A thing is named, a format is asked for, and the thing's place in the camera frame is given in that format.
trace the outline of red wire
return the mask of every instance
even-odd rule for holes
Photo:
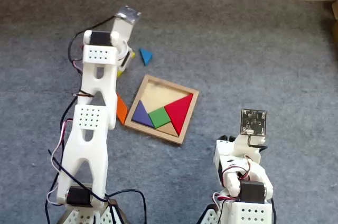
[[[237,200],[237,198],[229,197],[229,196],[217,196],[217,200]]]
[[[246,175],[246,174],[248,173],[248,171],[247,171],[246,169],[244,169],[243,167],[237,166],[237,165],[233,165],[233,166],[227,167],[225,170],[223,170],[222,175],[221,175],[221,183],[222,183],[222,186],[223,186],[223,187],[224,187],[223,174],[224,174],[225,171],[228,171],[229,169],[232,169],[233,167],[238,167],[238,168],[240,168],[240,169],[243,169],[243,170],[245,171],[245,174],[244,174],[244,175]]]

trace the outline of white robotic arm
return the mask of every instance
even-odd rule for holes
[[[139,18],[139,12],[124,6],[115,15],[111,32],[87,30],[83,36],[81,91],[87,94],[78,95],[72,130],[63,153],[63,169],[58,177],[57,203],[82,212],[88,223],[99,224],[99,212],[106,206],[106,200],[102,200],[106,195],[108,169],[106,141],[108,130],[114,129],[116,122],[116,79],[118,71],[124,71],[132,57],[133,51],[127,42]],[[104,71],[102,77],[98,77],[98,68]],[[90,104],[97,92],[101,92],[105,106]],[[85,135],[89,130],[93,136],[87,141]],[[72,177],[83,162],[90,166],[93,183],[88,187],[92,195],[88,194],[88,189],[72,186]]]
[[[271,224],[273,186],[259,165],[265,130],[266,111],[243,109],[241,133],[216,141],[213,161],[223,190],[214,193],[217,207],[208,206],[198,224]]]

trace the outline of white wire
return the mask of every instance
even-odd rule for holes
[[[218,192],[214,192],[214,194],[212,195],[212,201],[216,204],[216,206],[217,206],[217,208],[218,208],[218,211],[220,211],[221,209],[220,209],[220,206],[219,206],[219,204],[216,202],[216,200],[215,200],[215,196],[216,195],[219,195],[219,193]]]
[[[58,188],[58,186],[59,186],[59,185],[56,185],[55,188],[54,188],[53,190],[51,190],[50,192],[47,193],[46,199],[47,199],[48,203],[50,203],[50,204],[59,204],[59,203],[57,203],[57,202],[52,202],[52,201],[50,201],[49,198],[48,198],[49,195],[50,195],[51,193],[53,193],[53,192]]]
[[[63,139],[63,137],[64,137],[64,127],[65,127],[65,125],[66,125],[66,123],[67,123],[68,121],[70,121],[70,120],[65,120],[65,121],[62,123],[61,134],[60,134],[59,142],[58,142],[56,148],[54,149],[54,151],[52,152],[52,155],[51,155],[51,163],[52,163],[52,166],[54,167],[54,169],[55,169],[58,173],[60,173],[60,170],[54,165],[53,157],[54,157],[55,152],[58,150],[58,148],[59,148],[60,145],[61,145],[62,139]]]

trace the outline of wooden triangle piece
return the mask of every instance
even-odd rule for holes
[[[127,105],[125,105],[125,103],[123,102],[121,96],[117,94],[117,109],[116,109],[116,116],[118,118],[118,120],[120,120],[121,124],[125,124],[126,121],[126,117],[128,114],[128,107]]]
[[[178,135],[181,133],[192,96],[193,94],[190,94],[164,106]]]
[[[165,125],[157,128],[156,130],[159,130],[160,132],[167,133],[167,134],[173,135],[175,137],[178,137],[178,134],[177,134],[177,132],[176,132],[172,123],[165,124]]]
[[[139,101],[136,106],[135,112],[132,117],[132,121],[149,127],[154,127],[141,101]]]

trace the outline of blue triangle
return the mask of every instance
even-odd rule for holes
[[[141,101],[139,101],[136,106],[132,121],[154,128],[153,123]]]
[[[147,51],[145,49],[139,49],[141,56],[143,58],[144,65],[148,65],[149,60],[153,57],[153,54],[150,51]]]

